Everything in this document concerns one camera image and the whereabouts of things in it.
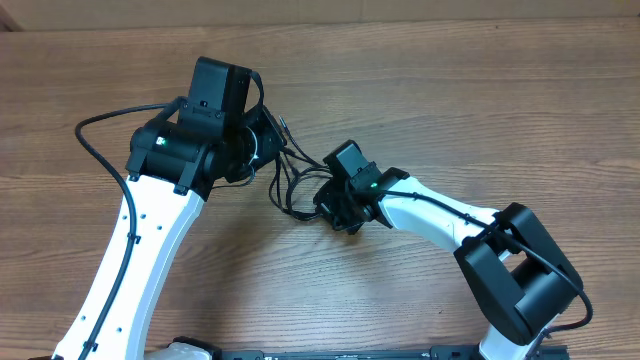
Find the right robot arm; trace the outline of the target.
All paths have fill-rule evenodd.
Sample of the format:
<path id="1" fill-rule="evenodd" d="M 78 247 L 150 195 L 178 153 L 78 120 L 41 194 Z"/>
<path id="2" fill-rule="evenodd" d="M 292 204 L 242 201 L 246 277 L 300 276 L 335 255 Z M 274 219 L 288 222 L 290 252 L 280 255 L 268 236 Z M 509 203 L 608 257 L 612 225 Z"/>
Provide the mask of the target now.
<path id="1" fill-rule="evenodd" d="M 408 172 L 380 171 L 348 140 L 324 158 L 330 179 L 313 202 L 336 231 L 356 233 L 368 222 L 431 241 L 456 260 L 489 322 L 476 348 L 479 359 L 532 359 L 560 326 L 556 318 L 584 298 L 579 273 L 539 218 L 512 203 L 503 210 L 465 204 L 439 194 Z"/>

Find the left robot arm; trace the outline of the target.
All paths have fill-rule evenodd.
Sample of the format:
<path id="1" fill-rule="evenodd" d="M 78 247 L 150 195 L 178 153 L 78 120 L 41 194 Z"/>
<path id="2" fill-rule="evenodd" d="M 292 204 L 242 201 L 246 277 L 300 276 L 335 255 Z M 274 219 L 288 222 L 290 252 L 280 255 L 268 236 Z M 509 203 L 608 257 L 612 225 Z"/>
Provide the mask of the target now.
<path id="1" fill-rule="evenodd" d="M 277 158 L 282 132 L 262 99 L 246 101 L 258 72 L 197 60 L 186 96 L 153 104 L 134 131 L 125 176 L 87 139 L 78 142 L 123 193 L 106 252 L 88 295 L 53 351 L 55 359 L 142 359 L 151 318 L 180 244 L 214 190 L 245 187 Z"/>

